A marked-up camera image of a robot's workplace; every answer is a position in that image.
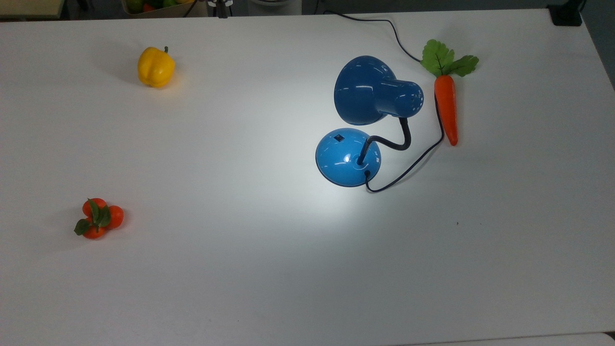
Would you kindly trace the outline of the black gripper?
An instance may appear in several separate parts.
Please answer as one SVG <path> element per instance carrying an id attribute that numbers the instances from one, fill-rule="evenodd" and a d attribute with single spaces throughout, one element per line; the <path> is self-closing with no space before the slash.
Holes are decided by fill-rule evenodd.
<path id="1" fill-rule="evenodd" d="M 228 9 L 234 4 L 233 0 L 209 0 L 207 4 L 210 7 L 217 7 L 218 18 L 228 18 Z"/>

